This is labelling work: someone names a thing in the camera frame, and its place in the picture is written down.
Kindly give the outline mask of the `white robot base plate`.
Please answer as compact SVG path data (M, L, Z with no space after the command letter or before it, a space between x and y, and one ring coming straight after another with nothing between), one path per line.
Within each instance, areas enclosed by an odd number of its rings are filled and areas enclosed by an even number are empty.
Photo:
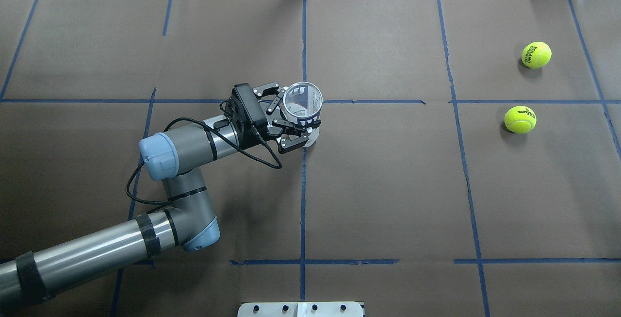
M291 301L243 303L238 317L365 317L364 303L357 301Z

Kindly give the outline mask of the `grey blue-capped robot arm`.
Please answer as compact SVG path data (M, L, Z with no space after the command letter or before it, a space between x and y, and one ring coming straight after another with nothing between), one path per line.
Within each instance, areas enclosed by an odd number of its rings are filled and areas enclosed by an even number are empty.
M178 117L220 113L224 85L174 94L159 84L7 85L1 94L1 259L40 251L149 210L125 186L138 141ZM272 169L240 154L202 171L222 235L165 250L11 317L224 317L241 303L299 301L302 151Z

